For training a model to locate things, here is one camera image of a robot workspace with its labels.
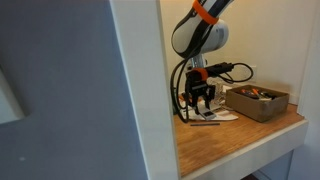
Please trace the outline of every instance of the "electrical outlet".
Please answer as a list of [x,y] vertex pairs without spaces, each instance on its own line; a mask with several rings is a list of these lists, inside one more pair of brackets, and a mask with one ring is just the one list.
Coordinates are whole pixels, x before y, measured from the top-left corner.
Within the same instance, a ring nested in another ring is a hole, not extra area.
[[[251,67],[251,69],[253,71],[253,76],[249,80],[249,82],[256,82],[257,81],[257,66],[250,66],[250,67]],[[242,77],[242,79],[246,79],[250,75],[251,75],[250,70],[245,66],[241,66],[240,76]]]

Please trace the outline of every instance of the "black cable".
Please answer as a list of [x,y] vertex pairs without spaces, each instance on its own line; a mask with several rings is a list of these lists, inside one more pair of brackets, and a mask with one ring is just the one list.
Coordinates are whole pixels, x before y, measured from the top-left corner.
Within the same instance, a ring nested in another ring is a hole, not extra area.
[[186,107],[182,107],[181,104],[180,104],[180,101],[179,101],[179,86],[180,86],[180,80],[181,80],[181,75],[182,75],[182,72],[185,68],[185,66],[187,65],[189,59],[187,61],[185,61],[180,69],[180,72],[179,72],[179,76],[178,76],[178,79],[177,79],[177,84],[176,84],[176,99],[177,99],[177,103],[178,103],[178,107],[180,109],[184,109],[184,108],[187,108],[188,106],[186,105]]
[[189,98],[189,86],[190,86],[190,79],[189,78],[187,78],[187,80],[186,80],[186,83],[185,83],[185,87],[187,87],[187,88],[185,88],[186,89],[186,99],[185,99],[185,102],[186,102],[186,121],[188,122],[189,121],[189,108],[188,108],[188,106],[189,106],[189,100],[190,100],[190,98]]
[[252,68],[251,68],[249,65],[247,65],[247,64],[245,64],[245,63],[235,63],[235,64],[232,64],[232,65],[233,65],[233,67],[234,67],[234,66],[239,66],[239,65],[242,65],[242,66],[247,67],[247,68],[249,69],[249,71],[250,71],[250,76],[249,76],[248,78],[242,79],[242,80],[234,80],[234,79],[233,79],[229,74],[227,74],[227,73],[226,73],[226,74],[229,76],[229,78],[223,77],[223,76],[221,76],[221,75],[218,74],[218,73],[216,73],[215,76],[219,77],[220,79],[222,79],[223,81],[225,81],[226,83],[229,83],[229,84],[233,84],[233,83],[237,83],[237,82],[245,82],[245,81],[248,81],[248,80],[250,80],[250,79],[252,78],[252,76],[253,76],[253,70],[252,70]]
[[188,121],[186,121],[186,120],[183,118],[183,116],[182,116],[182,114],[181,114],[181,112],[180,112],[180,109],[179,109],[179,107],[178,107],[178,105],[177,105],[177,101],[179,101],[179,99],[177,100],[177,98],[176,98],[176,96],[175,96],[175,92],[174,92],[174,90],[175,90],[175,88],[174,88],[174,76],[175,76],[177,70],[179,69],[179,67],[180,67],[182,64],[184,64],[185,61],[188,61],[188,60],[189,60],[189,59],[184,59],[184,60],[182,60],[180,63],[178,63],[178,64],[176,65],[176,67],[173,69],[172,74],[171,74],[171,77],[170,77],[170,94],[171,94],[171,99],[172,99],[172,105],[173,105],[173,107],[175,108],[175,110],[176,110],[179,118],[180,118],[184,123],[188,123]]

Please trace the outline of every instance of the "cardboard box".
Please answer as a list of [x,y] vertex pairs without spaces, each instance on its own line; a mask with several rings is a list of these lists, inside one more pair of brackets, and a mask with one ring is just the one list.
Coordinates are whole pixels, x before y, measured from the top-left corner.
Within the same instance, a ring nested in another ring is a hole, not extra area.
[[[277,97],[271,101],[260,101],[241,94],[242,89],[256,88],[267,91]],[[246,85],[227,90],[226,105],[235,111],[244,114],[258,122],[265,122],[287,110],[289,94],[266,89],[262,87]]]

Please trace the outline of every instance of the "wooden surface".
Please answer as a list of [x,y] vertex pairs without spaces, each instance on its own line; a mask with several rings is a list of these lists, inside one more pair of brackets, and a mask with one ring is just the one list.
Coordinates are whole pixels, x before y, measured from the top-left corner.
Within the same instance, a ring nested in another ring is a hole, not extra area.
[[190,126],[198,122],[184,124],[174,116],[181,176],[303,120],[296,110],[295,105],[288,105],[286,113],[265,123],[233,112],[239,118],[221,122],[220,126]]

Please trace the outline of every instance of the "orange strap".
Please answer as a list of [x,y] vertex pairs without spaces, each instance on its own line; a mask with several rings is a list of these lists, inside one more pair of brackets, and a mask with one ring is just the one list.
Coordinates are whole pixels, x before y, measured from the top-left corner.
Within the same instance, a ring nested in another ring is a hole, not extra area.
[[214,25],[219,21],[219,18],[212,17],[207,10],[204,9],[198,0],[194,0],[193,8],[206,23]]
[[193,68],[192,69],[193,71],[198,71],[200,74],[201,74],[201,77],[202,77],[202,81],[206,81],[208,79],[208,72],[206,69],[204,68]]

